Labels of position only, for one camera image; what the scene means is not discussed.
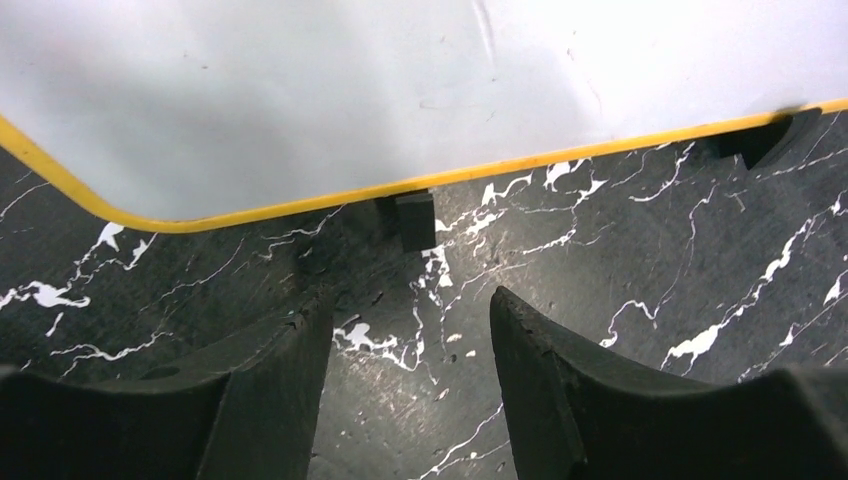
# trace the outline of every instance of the white panel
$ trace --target white panel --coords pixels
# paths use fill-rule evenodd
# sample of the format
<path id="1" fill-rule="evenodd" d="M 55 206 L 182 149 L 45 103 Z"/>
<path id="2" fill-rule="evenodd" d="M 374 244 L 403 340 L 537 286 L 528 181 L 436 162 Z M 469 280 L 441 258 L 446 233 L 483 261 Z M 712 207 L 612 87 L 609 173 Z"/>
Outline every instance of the white panel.
<path id="1" fill-rule="evenodd" d="M 0 113 L 189 220 L 848 97 L 842 0 L 2 0 Z"/>

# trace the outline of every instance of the black object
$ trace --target black object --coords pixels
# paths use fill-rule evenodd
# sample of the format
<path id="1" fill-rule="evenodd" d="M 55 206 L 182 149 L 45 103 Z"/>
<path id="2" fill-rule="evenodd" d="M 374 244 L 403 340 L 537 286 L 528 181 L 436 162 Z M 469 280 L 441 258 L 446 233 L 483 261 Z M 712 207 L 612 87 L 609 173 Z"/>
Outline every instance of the black object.
<path id="1" fill-rule="evenodd" d="M 792 146 L 812 131 L 821 108 L 812 108 L 780 117 L 762 127 L 723 133 L 715 138 L 721 157 L 741 154 L 748 170 L 777 162 Z"/>
<path id="2" fill-rule="evenodd" d="M 498 288 L 490 320 L 518 477 L 848 478 L 848 372 L 713 386 L 653 370 Z"/>
<path id="3" fill-rule="evenodd" d="M 0 368 L 0 478 L 306 478 L 334 306 L 319 294 L 137 381 Z"/>
<path id="4" fill-rule="evenodd" d="M 433 194 L 418 190 L 395 197 L 404 252 L 418 252 L 436 246 L 436 207 Z"/>

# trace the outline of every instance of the white surface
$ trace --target white surface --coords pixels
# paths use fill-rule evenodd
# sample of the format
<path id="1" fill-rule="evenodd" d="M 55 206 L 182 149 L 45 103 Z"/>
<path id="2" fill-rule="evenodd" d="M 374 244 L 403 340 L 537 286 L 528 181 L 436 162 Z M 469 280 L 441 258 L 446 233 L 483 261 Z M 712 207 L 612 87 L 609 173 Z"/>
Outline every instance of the white surface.
<path id="1" fill-rule="evenodd" d="M 844 0 L 3 0 L 0 114 L 189 220 L 848 97 Z"/>

